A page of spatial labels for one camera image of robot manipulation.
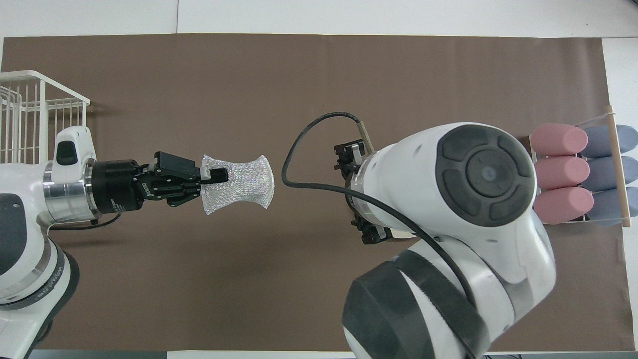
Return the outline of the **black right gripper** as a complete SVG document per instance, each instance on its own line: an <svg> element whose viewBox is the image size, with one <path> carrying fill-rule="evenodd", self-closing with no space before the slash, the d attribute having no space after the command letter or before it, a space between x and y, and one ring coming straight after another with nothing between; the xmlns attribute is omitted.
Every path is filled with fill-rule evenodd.
<svg viewBox="0 0 638 359"><path fill-rule="evenodd" d="M353 176L358 172L363 162L362 155L365 153L363 141L351 141L342 145L336 145L333 148L337 155L337 163L335 170L341 172L345 181L345 188L349 189ZM357 227L361 232L362 243L365 245L374 245L390 239L393 239L391 230L388 227L382 227L364 219L355 209L353 197L349 194L345 195L346 203L353 212L353 220L351 225Z"/></svg>

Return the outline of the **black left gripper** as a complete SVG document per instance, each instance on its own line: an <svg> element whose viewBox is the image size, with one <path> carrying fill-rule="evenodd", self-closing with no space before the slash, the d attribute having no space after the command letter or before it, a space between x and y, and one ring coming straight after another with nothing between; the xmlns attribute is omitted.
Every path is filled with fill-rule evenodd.
<svg viewBox="0 0 638 359"><path fill-rule="evenodd" d="M155 152L146 165L132 160L97 162L91 172L93 201L101 214L139 210L146 200L180 206L200 196L202 183L228 180L228 168L200 170L194 161L166 152Z"/></svg>

